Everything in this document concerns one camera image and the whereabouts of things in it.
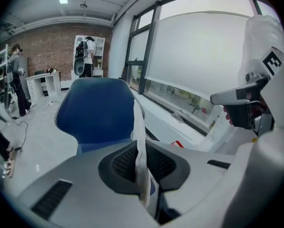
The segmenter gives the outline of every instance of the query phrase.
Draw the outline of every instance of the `black mesh panel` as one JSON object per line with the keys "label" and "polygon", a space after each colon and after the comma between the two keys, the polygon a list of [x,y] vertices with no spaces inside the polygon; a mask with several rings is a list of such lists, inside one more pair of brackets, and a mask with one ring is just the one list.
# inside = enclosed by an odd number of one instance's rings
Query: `black mesh panel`
{"label": "black mesh panel", "polygon": [[146,150],[147,166],[156,181],[160,181],[176,169],[176,162],[168,156],[148,144],[146,144]]}
{"label": "black mesh panel", "polygon": [[136,172],[135,163],[137,158],[137,147],[131,147],[118,157],[116,157],[112,162],[112,167],[114,171],[121,177],[135,182]]}

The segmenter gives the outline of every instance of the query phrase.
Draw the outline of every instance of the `white cloth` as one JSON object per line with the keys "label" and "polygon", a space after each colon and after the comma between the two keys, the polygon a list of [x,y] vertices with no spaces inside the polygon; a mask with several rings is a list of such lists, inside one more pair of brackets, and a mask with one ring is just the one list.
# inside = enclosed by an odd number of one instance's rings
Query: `white cloth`
{"label": "white cloth", "polygon": [[91,58],[91,52],[90,51],[94,51],[94,42],[91,40],[85,40],[86,44],[88,46],[87,50],[84,50],[84,58],[85,58],[85,63],[89,63],[92,64],[92,58]]}
{"label": "white cloth", "polygon": [[147,168],[146,132],[144,119],[137,100],[134,100],[133,112],[133,140],[137,140],[138,151],[136,158],[136,184],[140,189],[139,199],[142,205],[147,208],[150,199],[150,173]]}

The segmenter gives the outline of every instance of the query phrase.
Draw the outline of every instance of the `white wall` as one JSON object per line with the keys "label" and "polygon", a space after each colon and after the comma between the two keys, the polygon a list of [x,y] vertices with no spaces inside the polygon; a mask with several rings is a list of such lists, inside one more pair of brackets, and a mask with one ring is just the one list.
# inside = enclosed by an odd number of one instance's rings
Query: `white wall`
{"label": "white wall", "polygon": [[114,27],[109,54],[109,78],[119,78],[122,75],[132,19],[133,16],[126,13]]}

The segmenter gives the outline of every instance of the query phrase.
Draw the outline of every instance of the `blue seat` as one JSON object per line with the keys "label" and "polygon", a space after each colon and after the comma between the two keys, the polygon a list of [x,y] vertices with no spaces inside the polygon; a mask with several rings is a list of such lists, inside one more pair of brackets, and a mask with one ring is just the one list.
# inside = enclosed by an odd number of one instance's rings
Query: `blue seat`
{"label": "blue seat", "polygon": [[75,137],[78,153],[130,140],[134,96],[114,78],[80,78],[73,82],[55,114],[56,126]]}

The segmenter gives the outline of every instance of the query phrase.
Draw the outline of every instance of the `white shirt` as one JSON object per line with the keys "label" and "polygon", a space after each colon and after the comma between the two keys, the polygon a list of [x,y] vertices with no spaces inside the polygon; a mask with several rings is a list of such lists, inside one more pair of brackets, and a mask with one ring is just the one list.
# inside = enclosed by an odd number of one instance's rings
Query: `white shirt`
{"label": "white shirt", "polygon": [[90,51],[94,51],[94,42],[89,40],[87,43],[88,49],[84,50],[84,58],[85,58],[85,63],[89,63],[92,64],[92,58],[91,58],[91,52]]}

